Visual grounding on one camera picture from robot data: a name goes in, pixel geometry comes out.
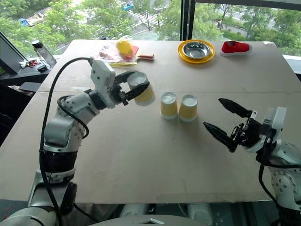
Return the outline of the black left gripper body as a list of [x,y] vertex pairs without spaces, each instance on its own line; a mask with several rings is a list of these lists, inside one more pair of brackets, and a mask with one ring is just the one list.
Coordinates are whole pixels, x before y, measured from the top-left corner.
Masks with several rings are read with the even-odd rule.
[[121,83],[125,83],[126,80],[116,80],[113,83],[113,86],[110,89],[110,95],[115,105],[123,104],[124,106],[128,105],[128,101],[126,99],[126,94],[122,90]]

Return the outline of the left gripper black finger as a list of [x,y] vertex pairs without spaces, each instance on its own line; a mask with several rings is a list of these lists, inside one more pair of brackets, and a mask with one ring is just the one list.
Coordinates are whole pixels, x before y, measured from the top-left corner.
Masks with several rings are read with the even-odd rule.
[[124,73],[121,73],[121,74],[119,74],[115,77],[114,82],[116,84],[125,83],[125,82],[127,82],[128,77],[131,76],[134,73],[136,73],[136,71],[126,71]]
[[149,84],[149,82],[144,82],[135,86],[132,90],[125,94],[126,100],[130,101],[141,95],[148,88]]

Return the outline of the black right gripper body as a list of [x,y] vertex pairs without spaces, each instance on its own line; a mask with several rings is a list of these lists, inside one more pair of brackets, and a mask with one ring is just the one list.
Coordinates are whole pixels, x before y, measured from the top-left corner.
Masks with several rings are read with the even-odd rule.
[[233,129],[230,138],[237,144],[250,148],[260,139],[260,129],[262,125],[255,120],[257,111],[252,111],[246,120],[246,123],[239,124]]

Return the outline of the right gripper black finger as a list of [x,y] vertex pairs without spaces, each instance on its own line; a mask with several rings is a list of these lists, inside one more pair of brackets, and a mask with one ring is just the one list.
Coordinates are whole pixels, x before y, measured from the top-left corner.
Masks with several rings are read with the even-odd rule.
[[219,127],[208,123],[206,121],[203,122],[203,125],[207,129],[207,131],[219,142],[225,145],[231,153],[234,153],[237,148],[237,143],[227,135],[227,133],[220,129]]
[[253,111],[245,109],[244,107],[230,99],[219,98],[218,100],[225,109],[227,109],[231,113],[237,114],[241,118],[250,118],[252,115]]

